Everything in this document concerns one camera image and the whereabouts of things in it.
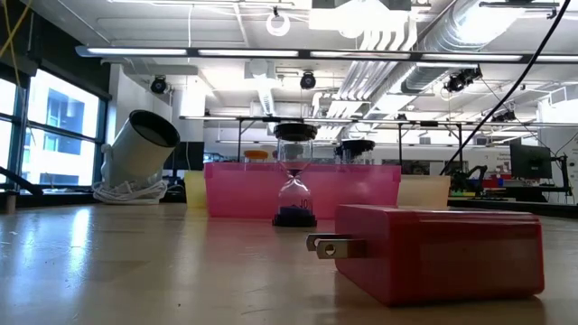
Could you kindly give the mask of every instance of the black cable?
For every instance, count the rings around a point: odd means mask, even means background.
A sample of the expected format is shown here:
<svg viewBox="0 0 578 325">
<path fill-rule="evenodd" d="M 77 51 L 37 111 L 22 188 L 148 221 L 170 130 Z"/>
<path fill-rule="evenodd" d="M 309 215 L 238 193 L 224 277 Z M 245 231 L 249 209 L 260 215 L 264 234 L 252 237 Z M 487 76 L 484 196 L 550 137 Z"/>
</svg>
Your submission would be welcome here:
<svg viewBox="0 0 578 325">
<path fill-rule="evenodd" d="M 480 79 L 480 80 L 481 80 L 481 82 L 484 83 L 484 85 L 486 85 L 486 87 L 488 88 L 489 92 L 491 92 L 491 94 L 494 95 L 494 97 L 495 97 L 498 101 L 501 101 L 501 99 L 499 98 L 499 96 L 496 95 L 496 93 L 494 92 L 494 90 L 488 85 L 488 83 L 486 83 L 486 80 L 484 80 L 484 79 Z M 505 103 L 502 104 L 502 106 L 503 106 L 505 109 L 508 109 L 508 110 L 509 110 L 509 108 L 506 106 Z M 543 145 L 545 148 L 548 148 L 548 150 L 550 151 L 550 153 L 554 155 L 554 158 L 556 157 L 556 154 L 552 151 L 552 149 L 550 149 L 547 145 L 545 145 L 545 144 L 542 142 L 542 140 L 540 140 L 540 138 L 539 138 L 534 132 L 530 131 L 530 129 L 527 128 L 527 126 L 524 125 L 524 123 L 522 123 L 522 121 L 520 121 L 519 118 L 516 117 L 516 120 L 526 129 L 526 131 L 528 131 L 533 137 L 535 137 L 535 139 L 536 139 L 541 145 Z"/>
<path fill-rule="evenodd" d="M 542 50 L 544 49 L 545 45 L 550 40 L 550 37 L 552 37 L 552 34 L 556 30 L 556 27 L 558 27 L 558 24 L 562 21 L 562 17 L 564 17 L 564 13 L 566 12 L 566 9 L 568 8 L 568 5 L 570 4 L 570 2 L 571 2 L 571 0 L 564 0 L 564 4 L 562 5 L 562 8 L 560 8 L 560 13 L 556 16 L 554 22 L 552 23 L 552 26 L 550 27 L 550 30 L 548 31 L 548 33 L 545 35 L 545 38 L 542 40 L 542 42 L 538 46 L 536 52 L 532 56 L 532 59 L 530 59 L 530 62 L 527 64 L 526 68 L 524 69 L 524 72 L 522 72 L 520 77 L 516 80 L 516 82 L 514 83 L 514 86 L 512 86 L 512 88 L 508 91 L 506 96 L 503 97 L 494 108 L 492 108 L 492 110 L 481 120 L 481 122 L 471 132 L 471 134 L 468 135 L 468 138 L 461 144 L 460 149 L 458 149 L 458 151 L 456 151 L 453 154 L 452 158 L 445 164 L 445 166 L 443 166 L 443 169 L 442 169 L 442 172 L 440 172 L 440 175 L 445 174 L 445 172 L 447 171 L 450 164 L 453 163 L 455 158 L 463 151 L 463 148 L 465 148 L 465 146 L 468 144 L 468 142 L 474 137 L 474 135 L 476 135 L 476 133 L 478 133 L 478 131 L 480 131 L 481 127 L 489 120 L 489 118 L 492 117 L 494 115 L 494 113 L 496 113 L 496 111 L 500 107 L 502 107 L 502 105 L 504 105 L 506 100 L 508 100 L 508 98 L 514 93 L 514 91 L 516 91 L 517 87 L 522 83 L 522 81 L 524 80 L 524 78 L 526 77 L 528 72 L 530 72 L 530 70 L 534 66 L 534 63 L 536 63 L 538 56 L 542 53 Z"/>
<path fill-rule="evenodd" d="M 556 152 L 554 153 L 554 157 L 557 157 L 558 153 L 560 153 L 560 150 L 564 149 L 577 135 L 578 135 L 578 132 L 576 132 L 574 135 L 572 135 L 570 140 L 568 140 L 568 142 L 566 142 L 563 146 L 561 146 L 560 149 L 556 150 Z"/>
</svg>

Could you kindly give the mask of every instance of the fluorescent light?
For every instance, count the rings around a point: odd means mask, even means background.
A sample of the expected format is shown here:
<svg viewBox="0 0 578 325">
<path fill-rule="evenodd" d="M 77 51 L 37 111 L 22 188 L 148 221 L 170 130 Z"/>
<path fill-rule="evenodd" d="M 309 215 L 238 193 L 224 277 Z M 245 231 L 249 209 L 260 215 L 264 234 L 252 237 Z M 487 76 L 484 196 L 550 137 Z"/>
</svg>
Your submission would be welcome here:
<svg viewBox="0 0 578 325">
<path fill-rule="evenodd" d="M 238 140 L 217 140 L 215 141 L 217 144 L 238 144 Z M 242 144 L 277 144 L 277 141 L 250 141 L 250 140 L 241 140 Z"/>
<path fill-rule="evenodd" d="M 454 60 L 454 61 L 510 61 L 516 62 L 522 59 L 521 55 L 513 54 L 485 54 L 485 53 L 440 53 L 440 54 L 423 54 L 422 60 Z"/>
<path fill-rule="evenodd" d="M 109 3 L 116 4 L 149 4 L 149 5 L 207 5 L 207 6 L 259 6 L 263 7 L 265 5 L 278 5 L 279 8 L 293 8 L 293 3 L 281 3 L 281 2 L 246 2 L 246 1 L 201 1 L 201 0 L 108 0 Z"/>
<path fill-rule="evenodd" d="M 296 58 L 299 51 L 274 50 L 199 50 L 200 56 L 240 56 L 240 57 L 278 57 Z"/>
<path fill-rule="evenodd" d="M 351 123 L 350 118 L 304 118 L 304 122 Z"/>
<path fill-rule="evenodd" d="M 379 51 L 311 51 L 312 58 L 323 59 L 389 59 L 407 60 L 409 53 L 379 52 Z"/>
<path fill-rule="evenodd" d="M 578 62 L 578 55 L 540 55 L 537 62 Z"/>
<path fill-rule="evenodd" d="M 418 68 L 458 68 L 458 69 L 475 69 L 478 65 L 475 63 L 452 63 L 452 62 L 417 62 Z"/>
<path fill-rule="evenodd" d="M 90 54 L 96 55 L 187 55 L 187 50 L 185 49 L 153 49 L 153 48 L 88 48 L 87 51 Z"/>
<path fill-rule="evenodd" d="M 217 140 L 215 141 L 217 144 L 238 144 L 239 141 L 237 140 Z M 258 144 L 258 141 L 246 141 L 246 140 L 242 140 L 241 141 L 242 144 Z"/>
<path fill-rule="evenodd" d="M 203 121 L 237 121 L 237 118 L 233 116 L 179 116 L 179 118 Z"/>
</svg>

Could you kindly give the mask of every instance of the white cable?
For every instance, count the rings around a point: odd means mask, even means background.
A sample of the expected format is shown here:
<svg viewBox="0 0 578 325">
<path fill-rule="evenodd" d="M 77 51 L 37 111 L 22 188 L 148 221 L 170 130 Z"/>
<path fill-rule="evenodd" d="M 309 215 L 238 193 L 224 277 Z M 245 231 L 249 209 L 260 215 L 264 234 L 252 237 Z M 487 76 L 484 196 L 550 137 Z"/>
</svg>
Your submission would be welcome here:
<svg viewBox="0 0 578 325">
<path fill-rule="evenodd" d="M 187 167 L 189 167 L 189 171 L 191 170 L 191 162 L 189 161 L 189 142 L 186 142 L 185 145 L 185 156 L 187 157 Z"/>
<path fill-rule="evenodd" d="M 93 197 L 108 204 L 158 204 L 167 191 L 166 181 L 158 181 L 148 188 L 138 189 L 134 183 L 124 183 L 110 188 L 99 181 L 92 185 Z"/>
</svg>

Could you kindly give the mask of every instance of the plastic bin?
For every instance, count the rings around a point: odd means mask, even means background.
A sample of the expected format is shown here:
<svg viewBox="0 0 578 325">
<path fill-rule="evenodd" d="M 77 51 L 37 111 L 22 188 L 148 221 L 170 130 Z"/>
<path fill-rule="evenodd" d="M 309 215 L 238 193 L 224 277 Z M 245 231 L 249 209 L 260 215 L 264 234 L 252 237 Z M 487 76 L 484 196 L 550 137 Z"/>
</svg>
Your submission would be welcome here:
<svg viewBox="0 0 578 325">
<path fill-rule="evenodd" d="M 312 193 L 315 217 L 334 219 L 340 204 L 395 206 L 401 169 L 379 165 L 310 165 L 301 179 Z M 273 218 L 279 190 L 286 181 L 277 163 L 206 163 L 209 214 L 217 218 Z"/>
</svg>

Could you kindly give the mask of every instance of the black stand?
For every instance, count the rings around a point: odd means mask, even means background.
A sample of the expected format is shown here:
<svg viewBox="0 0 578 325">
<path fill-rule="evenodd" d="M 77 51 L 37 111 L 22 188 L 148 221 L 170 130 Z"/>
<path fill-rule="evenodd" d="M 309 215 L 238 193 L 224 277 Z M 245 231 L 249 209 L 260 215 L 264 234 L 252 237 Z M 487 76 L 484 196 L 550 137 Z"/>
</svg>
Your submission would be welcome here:
<svg viewBox="0 0 578 325">
<path fill-rule="evenodd" d="M 308 209 L 281 207 L 275 214 L 273 226 L 277 227 L 316 227 L 317 219 Z"/>
</svg>

